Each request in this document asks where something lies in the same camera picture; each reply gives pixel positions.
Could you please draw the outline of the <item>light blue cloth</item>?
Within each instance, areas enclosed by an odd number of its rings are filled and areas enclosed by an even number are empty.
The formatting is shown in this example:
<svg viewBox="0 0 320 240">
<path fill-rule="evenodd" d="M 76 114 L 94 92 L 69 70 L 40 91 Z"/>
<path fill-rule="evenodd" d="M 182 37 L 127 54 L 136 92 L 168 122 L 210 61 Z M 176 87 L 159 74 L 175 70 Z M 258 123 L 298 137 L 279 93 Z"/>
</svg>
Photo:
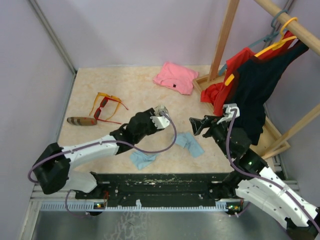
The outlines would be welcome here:
<svg viewBox="0 0 320 240">
<path fill-rule="evenodd" d="M 145 154 L 140 151 L 135 151 L 130 155 L 131 162 L 135 165 L 138 170 L 142 170 L 145 167 L 153 163 L 159 154 Z"/>
<path fill-rule="evenodd" d="M 205 153 L 201 145 L 190 132 L 181 132 L 176 135 L 175 144 L 187 149 L 193 158 L 197 158 Z"/>
</svg>

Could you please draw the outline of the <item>map print glasses case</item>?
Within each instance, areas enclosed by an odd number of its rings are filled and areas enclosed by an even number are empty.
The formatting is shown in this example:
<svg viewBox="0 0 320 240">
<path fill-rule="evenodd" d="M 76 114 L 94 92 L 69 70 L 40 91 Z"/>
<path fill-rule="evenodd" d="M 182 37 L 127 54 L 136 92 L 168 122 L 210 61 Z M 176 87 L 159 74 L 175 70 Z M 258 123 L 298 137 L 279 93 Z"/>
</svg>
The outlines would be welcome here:
<svg viewBox="0 0 320 240">
<path fill-rule="evenodd" d="M 161 116 L 163 113 L 167 115 L 169 113 L 168 109 L 162 104 L 154 107 L 153 109 L 156 116 Z"/>
</svg>

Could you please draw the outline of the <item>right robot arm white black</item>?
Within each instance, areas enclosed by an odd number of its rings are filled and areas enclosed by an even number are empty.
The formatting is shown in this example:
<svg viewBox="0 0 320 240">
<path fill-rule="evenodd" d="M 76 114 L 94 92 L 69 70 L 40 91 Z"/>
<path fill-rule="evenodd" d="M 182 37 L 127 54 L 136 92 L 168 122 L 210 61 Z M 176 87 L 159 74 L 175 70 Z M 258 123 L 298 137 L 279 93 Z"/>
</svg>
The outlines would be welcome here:
<svg viewBox="0 0 320 240">
<path fill-rule="evenodd" d="M 213 138 L 233 169 L 222 182 L 209 185 L 216 200 L 243 199 L 271 216 L 292 240 L 314 240 L 320 235 L 320 209 L 307 202 L 250 148 L 242 128 L 221 117 L 189 118 L 195 136 Z"/>
</svg>

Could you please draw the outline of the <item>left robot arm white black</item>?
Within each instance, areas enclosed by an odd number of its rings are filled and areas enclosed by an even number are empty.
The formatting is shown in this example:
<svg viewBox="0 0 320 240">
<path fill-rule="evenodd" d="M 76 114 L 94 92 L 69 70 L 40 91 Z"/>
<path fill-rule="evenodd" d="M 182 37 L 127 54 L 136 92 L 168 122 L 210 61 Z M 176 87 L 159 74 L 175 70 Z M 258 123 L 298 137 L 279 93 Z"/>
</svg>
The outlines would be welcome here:
<svg viewBox="0 0 320 240">
<path fill-rule="evenodd" d="M 128 123 L 99 139 L 69 146 L 51 143 L 30 169 L 28 179 L 39 184 L 46 195 L 72 190 L 97 199 L 103 195 L 104 186 L 98 183 L 94 173 L 75 169 L 91 161 L 135 149 L 144 137 L 163 131 L 170 124 L 164 109 L 150 108 L 136 113 Z"/>
</svg>

